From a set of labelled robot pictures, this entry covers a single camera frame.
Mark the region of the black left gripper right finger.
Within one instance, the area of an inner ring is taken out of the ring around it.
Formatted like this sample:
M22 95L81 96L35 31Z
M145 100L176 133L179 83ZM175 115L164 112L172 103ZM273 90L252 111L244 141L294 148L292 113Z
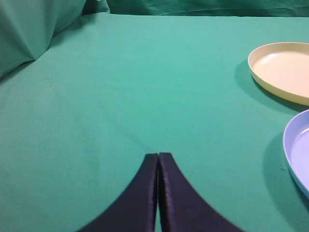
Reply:
M240 232L192 187L171 153L160 153L158 204L164 232Z

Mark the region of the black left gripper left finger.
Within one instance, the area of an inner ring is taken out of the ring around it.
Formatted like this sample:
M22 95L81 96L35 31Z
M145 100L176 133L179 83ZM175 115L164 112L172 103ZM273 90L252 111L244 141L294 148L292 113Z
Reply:
M146 154L126 189L81 232L154 232L158 155Z

